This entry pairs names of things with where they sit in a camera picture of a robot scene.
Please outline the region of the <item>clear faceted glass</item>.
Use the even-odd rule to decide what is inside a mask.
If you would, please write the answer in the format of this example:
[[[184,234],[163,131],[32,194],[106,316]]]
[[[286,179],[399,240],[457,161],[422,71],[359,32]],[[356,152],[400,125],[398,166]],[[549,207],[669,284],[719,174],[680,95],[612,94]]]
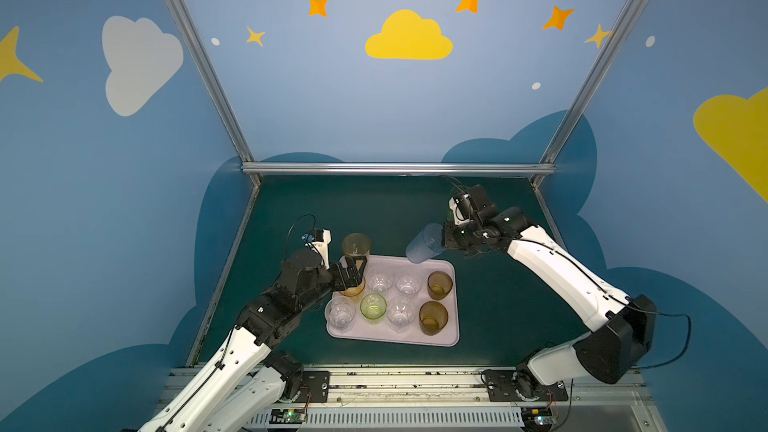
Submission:
[[[395,278],[395,287],[400,294],[412,297],[421,291],[423,280],[413,271],[400,272]]]
[[[413,300],[409,297],[398,296],[388,302],[386,313],[388,326],[397,333],[405,332],[416,317]]]
[[[332,298],[325,307],[327,325],[335,331],[346,331],[354,323],[358,306],[346,296]]]
[[[373,293],[386,295],[394,285],[394,276],[385,270],[372,270],[366,273],[367,288]]]

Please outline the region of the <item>tall yellow glass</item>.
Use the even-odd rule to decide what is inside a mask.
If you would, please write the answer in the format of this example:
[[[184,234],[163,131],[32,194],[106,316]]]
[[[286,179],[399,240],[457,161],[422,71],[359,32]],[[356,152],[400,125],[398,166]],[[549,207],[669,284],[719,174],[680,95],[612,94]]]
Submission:
[[[348,236],[346,236],[342,241],[342,253],[343,256],[367,256],[369,257],[371,251],[371,241],[368,238],[367,235],[363,233],[352,233]],[[364,282],[362,283],[360,288],[357,289],[349,289],[349,290],[342,290],[341,294],[346,297],[354,297],[356,295],[359,295],[363,292],[366,286],[366,281],[364,277]]]

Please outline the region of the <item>green faceted glass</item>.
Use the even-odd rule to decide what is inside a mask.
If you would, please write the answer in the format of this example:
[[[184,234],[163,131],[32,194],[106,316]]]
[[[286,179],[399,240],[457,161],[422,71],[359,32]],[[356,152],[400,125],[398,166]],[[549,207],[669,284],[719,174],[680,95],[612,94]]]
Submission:
[[[380,322],[386,317],[387,301],[379,293],[370,293],[365,295],[360,301],[360,312],[363,319],[371,324]]]

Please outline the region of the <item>clear faceted glass back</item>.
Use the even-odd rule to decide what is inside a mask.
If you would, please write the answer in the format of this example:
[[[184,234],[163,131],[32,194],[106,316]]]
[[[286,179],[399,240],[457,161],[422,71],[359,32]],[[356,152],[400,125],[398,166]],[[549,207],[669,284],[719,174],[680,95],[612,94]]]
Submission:
[[[413,271],[400,272],[395,278],[395,287],[400,294],[412,297],[421,291],[423,280]]]

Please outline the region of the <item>lilac plastic tray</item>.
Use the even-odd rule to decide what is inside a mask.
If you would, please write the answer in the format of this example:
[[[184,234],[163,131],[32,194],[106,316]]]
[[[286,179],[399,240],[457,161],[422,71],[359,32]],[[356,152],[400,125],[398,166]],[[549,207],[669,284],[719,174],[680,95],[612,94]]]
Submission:
[[[374,341],[374,342],[390,342],[390,343],[404,343],[410,345],[425,345],[434,347],[452,347],[456,345],[460,338],[459,333],[459,318],[458,318],[458,302],[457,302],[457,281],[454,267],[447,261],[442,260],[428,260],[421,264],[413,264],[404,257],[391,257],[381,255],[371,255],[368,259],[365,267],[365,281],[366,273],[372,270],[385,270],[390,272],[394,276],[394,285],[386,295],[382,295],[386,298],[387,304],[393,298],[398,296],[405,296],[400,294],[395,287],[395,278],[398,273],[413,271],[419,274],[423,280],[423,287],[416,296],[405,296],[413,300],[416,317],[410,327],[403,333],[397,333],[388,326],[387,317],[378,323],[371,324],[363,319],[360,312],[361,299],[370,293],[373,293],[367,288],[359,295],[354,297],[348,297],[352,299],[358,306],[357,314],[353,325],[346,331],[332,330],[326,323],[326,330],[329,335],[335,338],[359,340],[359,341]],[[419,309],[427,301],[431,301],[431,297],[428,294],[427,278],[434,271],[443,271],[452,276],[454,286],[450,294],[440,302],[448,311],[449,319],[445,328],[438,334],[433,336],[425,335],[419,326]]]

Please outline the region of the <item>tall pale blue glass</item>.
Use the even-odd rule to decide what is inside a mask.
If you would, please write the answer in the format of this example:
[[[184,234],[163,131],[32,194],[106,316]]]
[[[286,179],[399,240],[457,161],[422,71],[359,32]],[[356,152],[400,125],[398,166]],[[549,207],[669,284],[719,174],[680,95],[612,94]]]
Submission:
[[[406,258],[414,264],[431,260],[445,251],[444,227],[438,223],[427,224],[406,247]]]

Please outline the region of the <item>small dark brown cup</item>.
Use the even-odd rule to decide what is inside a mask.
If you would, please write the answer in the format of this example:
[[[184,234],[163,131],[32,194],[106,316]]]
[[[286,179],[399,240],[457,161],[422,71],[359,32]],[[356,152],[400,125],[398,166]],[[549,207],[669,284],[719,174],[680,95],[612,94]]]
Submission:
[[[428,294],[434,301],[441,301],[453,290],[452,276],[443,271],[434,271],[427,278]]]

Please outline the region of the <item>dark brown textured cup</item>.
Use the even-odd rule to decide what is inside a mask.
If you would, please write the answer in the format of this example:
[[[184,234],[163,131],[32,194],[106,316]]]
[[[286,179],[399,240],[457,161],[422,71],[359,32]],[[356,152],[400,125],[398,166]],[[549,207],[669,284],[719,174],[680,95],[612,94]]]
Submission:
[[[440,333],[447,325],[448,311],[437,301],[427,301],[419,309],[419,326],[427,336]]]

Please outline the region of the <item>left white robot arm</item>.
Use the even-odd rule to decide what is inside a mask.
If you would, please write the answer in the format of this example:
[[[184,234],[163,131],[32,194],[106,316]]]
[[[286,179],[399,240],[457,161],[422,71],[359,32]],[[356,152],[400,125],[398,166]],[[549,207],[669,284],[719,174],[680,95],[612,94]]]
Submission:
[[[299,393],[303,366],[278,345],[323,297],[360,286],[368,257],[330,263],[318,246],[281,263],[273,284],[239,314],[219,351],[142,431],[237,431]]]

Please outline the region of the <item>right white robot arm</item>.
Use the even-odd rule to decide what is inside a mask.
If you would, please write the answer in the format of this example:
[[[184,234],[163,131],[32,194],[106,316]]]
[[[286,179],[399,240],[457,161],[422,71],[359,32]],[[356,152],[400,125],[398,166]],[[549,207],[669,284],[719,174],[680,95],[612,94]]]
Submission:
[[[655,304],[627,296],[588,270],[524,212],[494,206],[472,212],[452,205],[443,246],[447,249],[505,252],[526,266],[557,293],[582,320],[588,332],[533,353],[516,367],[519,394],[528,398],[540,388],[590,376],[615,384],[651,348]]]

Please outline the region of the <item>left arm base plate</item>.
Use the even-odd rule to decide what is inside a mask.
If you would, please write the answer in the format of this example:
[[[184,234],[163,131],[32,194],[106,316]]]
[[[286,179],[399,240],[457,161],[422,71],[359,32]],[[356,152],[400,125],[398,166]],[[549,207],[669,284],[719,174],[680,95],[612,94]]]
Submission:
[[[284,403],[326,403],[330,389],[330,372],[305,370],[286,383],[280,399]]]

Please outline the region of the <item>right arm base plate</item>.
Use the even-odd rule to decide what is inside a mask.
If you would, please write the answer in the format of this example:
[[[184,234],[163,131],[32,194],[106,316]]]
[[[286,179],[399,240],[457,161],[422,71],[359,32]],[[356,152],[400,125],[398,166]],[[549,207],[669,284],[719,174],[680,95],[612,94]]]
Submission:
[[[480,374],[491,402],[549,402],[569,400],[563,382],[544,386],[527,372],[513,369],[485,369]]]

